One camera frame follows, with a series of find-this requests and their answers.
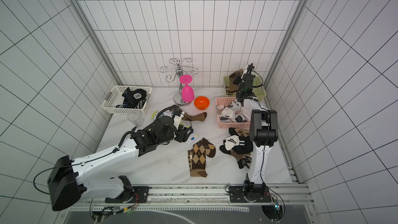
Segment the beige green argyle sock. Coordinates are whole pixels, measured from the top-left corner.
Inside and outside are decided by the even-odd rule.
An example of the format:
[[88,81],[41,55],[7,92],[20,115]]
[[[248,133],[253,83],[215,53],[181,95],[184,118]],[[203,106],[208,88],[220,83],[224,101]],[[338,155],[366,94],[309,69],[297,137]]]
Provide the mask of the beige green argyle sock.
[[234,95],[238,91],[242,75],[243,75],[243,70],[240,69],[238,71],[235,71],[229,76],[228,80],[229,85],[226,86],[227,95]]

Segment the white sock grey pattern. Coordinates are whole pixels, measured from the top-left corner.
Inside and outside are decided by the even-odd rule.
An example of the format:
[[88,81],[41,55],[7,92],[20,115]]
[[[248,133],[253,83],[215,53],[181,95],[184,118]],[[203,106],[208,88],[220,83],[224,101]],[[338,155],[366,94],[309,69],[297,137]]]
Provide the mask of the white sock grey pattern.
[[248,122],[247,111],[238,101],[229,105],[218,105],[218,119],[220,122]]

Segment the brown argyle sock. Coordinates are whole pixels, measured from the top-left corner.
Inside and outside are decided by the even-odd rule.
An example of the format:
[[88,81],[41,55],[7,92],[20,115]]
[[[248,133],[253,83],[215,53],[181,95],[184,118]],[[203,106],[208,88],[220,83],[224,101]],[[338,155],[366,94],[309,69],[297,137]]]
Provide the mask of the brown argyle sock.
[[215,145],[202,138],[188,151],[188,164],[191,177],[207,177],[206,159],[213,158],[216,154]]

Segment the black sock white logo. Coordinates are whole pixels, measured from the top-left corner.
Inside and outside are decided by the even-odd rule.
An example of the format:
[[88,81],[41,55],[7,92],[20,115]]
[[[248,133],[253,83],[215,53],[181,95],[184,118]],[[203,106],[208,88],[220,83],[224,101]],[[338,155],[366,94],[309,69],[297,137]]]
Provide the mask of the black sock white logo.
[[122,96],[124,97],[123,108],[141,109],[144,107],[147,98],[147,91],[144,89],[131,90],[126,88]]

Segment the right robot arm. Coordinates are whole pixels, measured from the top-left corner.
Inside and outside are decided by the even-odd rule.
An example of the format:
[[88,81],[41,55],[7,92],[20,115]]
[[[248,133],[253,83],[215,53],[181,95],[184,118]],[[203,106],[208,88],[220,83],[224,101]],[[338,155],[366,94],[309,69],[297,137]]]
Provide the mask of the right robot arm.
[[250,123],[249,138],[254,143],[251,166],[247,179],[251,183],[265,183],[264,174],[267,158],[274,143],[278,141],[278,116],[276,110],[271,110],[254,94],[254,79],[256,77],[254,65],[247,65],[243,74],[238,77],[236,100],[238,109]]

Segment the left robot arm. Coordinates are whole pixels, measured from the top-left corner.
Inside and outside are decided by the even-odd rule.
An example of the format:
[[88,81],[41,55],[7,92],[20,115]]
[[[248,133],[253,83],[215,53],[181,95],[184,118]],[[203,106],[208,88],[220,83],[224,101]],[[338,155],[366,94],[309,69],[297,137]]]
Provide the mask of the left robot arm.
[[134,127],[125,132],[113,147],[81,158],[58,159],[47,179],[52,210],[61,211],[86,199],[103,198],[107,203],[135,201],[138,194],[129,178],[116,170],[116,165],[141,157],[172,140],[186,142],[193,127],[181,124],[185,115],[176,105],[167,107],[145,128]]

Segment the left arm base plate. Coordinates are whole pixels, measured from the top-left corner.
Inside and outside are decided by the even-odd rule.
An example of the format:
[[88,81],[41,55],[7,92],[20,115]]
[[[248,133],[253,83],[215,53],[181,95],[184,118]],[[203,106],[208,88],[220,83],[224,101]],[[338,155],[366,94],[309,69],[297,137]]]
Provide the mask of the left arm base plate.
[[138,201],[138,203],[146,203],[147,198],[148,198],[148,193],[149,193],[149,187],[147,186],[133,186],[127,189],[124,189],[122,193],[114,198],[106,198],[105,203],[111,203],[111,204],[117,204],[117,203],[135,203]]

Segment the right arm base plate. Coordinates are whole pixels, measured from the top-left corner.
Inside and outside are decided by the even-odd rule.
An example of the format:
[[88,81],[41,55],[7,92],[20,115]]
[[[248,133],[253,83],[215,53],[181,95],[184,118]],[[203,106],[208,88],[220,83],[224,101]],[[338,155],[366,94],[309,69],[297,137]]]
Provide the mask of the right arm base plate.
[[265,185],[254,185],[253,189],[243,186],[228,186],[227,193],[231,203],[270,203],[272,199]]

